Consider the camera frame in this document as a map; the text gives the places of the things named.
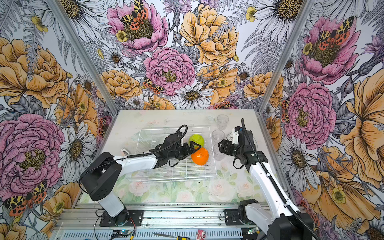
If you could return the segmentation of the lime green bowl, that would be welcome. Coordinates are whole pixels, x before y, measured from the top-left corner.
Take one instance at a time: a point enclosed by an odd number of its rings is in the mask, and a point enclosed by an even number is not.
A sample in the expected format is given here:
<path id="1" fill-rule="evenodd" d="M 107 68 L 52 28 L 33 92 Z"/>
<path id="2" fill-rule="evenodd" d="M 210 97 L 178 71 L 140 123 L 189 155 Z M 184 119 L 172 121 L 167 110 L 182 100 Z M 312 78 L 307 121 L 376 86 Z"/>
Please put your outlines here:
<path id="1" fill-rule="evenodd" d="M 190 136 L 188 142 L 190 142 L 190 141 L 192 141 L 192 142 L 194 142 L 194 143 L 200 145 L 202 148 L 203 148 L 204 145 L 205 145 L 205 140 L 204 140 L 204 138 L 203 138 L 201 135 L 199 135 L 199 134 L 193 134 L 192 136 Z"/>

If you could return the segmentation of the orange bowl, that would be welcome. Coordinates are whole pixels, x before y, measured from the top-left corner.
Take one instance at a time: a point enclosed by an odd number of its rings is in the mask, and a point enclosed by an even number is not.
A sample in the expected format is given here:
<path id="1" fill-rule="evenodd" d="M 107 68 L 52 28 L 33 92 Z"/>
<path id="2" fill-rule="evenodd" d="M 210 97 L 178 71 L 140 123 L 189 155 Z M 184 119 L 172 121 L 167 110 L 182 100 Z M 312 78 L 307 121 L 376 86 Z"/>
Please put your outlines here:
<path id="1" fill-rule="evenodd" d="M 192 161 L 199 166 L 205 165 L 209 160 L 209 152 L 205 148 L 200 148 L 195 153 L 191 154 Z"/>

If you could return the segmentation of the clear glass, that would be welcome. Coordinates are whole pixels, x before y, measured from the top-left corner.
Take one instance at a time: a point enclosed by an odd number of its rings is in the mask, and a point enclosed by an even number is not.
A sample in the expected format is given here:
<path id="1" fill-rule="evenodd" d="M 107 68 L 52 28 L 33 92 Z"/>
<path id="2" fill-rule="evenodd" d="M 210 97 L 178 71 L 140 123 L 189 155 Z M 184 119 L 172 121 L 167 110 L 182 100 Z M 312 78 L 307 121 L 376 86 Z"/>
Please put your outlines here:
<path id="1" fill-rule="evenodd" d="M 227 115 L 219 115 L 217 117 L 217 125 L 219 130 L 225 130 L 228 126 L 229 117 Z"/>
<path id="2" fill-rule="evenodd" d="M 218 148 L 214 148 L 214 158 L 216 161 L 221 161 L 225 158 L 225 154 L 221 153 Z"/>
<path id="3" fill-rule="evenodd" d="M 214 130 L 212 132 L 212 138 L 215 145 L 220 143 L 222 140 L 226 138 L 225 133 L 222 130 Z"/>

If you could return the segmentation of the white wire dish rack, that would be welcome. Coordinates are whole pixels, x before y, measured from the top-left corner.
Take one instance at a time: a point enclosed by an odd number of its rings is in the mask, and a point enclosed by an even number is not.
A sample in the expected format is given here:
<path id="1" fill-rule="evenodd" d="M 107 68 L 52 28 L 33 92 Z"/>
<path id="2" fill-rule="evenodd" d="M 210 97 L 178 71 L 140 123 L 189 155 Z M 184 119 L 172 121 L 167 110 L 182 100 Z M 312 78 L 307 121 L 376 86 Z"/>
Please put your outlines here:
<path id="1" fill-rule="evenodd" d="M 135 153 L 143 152 L 155 152 L 161 161 L 154 169 L 131 173 L 132 182 L 202 180 L 217 175 L 208 126 L 140 130 Z"/>

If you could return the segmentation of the green red rimmed plate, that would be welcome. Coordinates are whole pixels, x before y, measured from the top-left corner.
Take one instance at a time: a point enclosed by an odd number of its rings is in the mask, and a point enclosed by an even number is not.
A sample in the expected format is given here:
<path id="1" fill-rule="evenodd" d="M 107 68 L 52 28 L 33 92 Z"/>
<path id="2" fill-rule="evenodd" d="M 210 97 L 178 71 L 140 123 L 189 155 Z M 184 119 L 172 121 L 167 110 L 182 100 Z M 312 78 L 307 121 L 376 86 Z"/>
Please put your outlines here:
<path id="1" fill-rule="evenodd" d="M 253 139 L 253 143 L 255 145 L 255 150 L 257 151 L 258 150 L 258 142 L 257 142 L 257 140 L 255 139 L 254 136 L 252 136 L 252 139 Z"/>

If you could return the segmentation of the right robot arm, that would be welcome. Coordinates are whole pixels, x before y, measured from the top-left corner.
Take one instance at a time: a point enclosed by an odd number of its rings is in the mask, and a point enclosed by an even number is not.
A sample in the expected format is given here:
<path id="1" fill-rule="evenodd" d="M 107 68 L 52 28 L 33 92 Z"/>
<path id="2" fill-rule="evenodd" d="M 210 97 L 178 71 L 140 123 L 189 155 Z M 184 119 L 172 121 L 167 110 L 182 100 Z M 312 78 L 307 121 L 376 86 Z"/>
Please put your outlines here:
<path id="1" fill-rule="evenodd" d="M 301 213 L 273 175 L 267 157 L 256 150 L 253 133 L 244 125 L 233 129 L 232 140 L 218 143 L 220 153 L 240 161 L 257 182 L 267 201 L 265 210 L 256 200 L 244 200 L 238 207 L 240 221 L 244 225 L 255 224 L 268 240 L 317 240 L 314 221 Z"/>

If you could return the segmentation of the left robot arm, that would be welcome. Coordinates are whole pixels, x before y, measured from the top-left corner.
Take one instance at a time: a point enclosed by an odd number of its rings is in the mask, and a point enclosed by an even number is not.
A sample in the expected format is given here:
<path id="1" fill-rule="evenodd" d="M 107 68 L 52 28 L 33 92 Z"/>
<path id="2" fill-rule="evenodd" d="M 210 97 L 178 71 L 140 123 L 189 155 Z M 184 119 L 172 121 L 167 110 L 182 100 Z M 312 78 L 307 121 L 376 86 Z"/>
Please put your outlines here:
<path id="1" fill-rule="evenodd" d="M 115 226 L 123 226 L 131 221 L 126 206 L 114 193 L 118 178 L 129 173 L 169 165 L 172 159 L 184 160 L 202 148 L 194 141 L 182 143 L 183 137 L 182 133 L 171 134 L 162 144 L 147 153 L 121 157 L 104 152 L 81 174 L 80 183 L 91 200 L 99 203 L 104 209 L 106 220 Z"/>

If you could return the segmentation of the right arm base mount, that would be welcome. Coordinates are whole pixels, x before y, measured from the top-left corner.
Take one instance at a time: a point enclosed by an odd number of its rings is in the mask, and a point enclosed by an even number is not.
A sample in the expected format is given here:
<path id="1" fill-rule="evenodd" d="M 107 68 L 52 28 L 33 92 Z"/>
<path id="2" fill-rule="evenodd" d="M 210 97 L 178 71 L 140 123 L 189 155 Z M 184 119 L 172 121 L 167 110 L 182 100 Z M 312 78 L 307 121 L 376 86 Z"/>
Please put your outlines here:
<path id="1" fill-rule="evenodd" d="M 249 225 L 249 222 L 243 220 L 238 210 L 225 209 L 224 210 L 224 221 L 226 226 L 245 226 Z"/>

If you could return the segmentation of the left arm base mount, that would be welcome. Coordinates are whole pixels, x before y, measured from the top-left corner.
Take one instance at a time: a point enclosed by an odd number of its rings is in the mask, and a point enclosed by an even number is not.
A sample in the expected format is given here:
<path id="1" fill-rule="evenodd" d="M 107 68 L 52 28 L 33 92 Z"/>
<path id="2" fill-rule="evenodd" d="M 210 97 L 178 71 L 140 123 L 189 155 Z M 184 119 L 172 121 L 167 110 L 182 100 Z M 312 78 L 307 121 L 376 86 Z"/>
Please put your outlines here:
<path id="1" fill-rule="evenodd" d="M 115 217 L 103 212 L 100 227 L 140 227 L 144 218 L 143 210 L 123 210 Z"/>

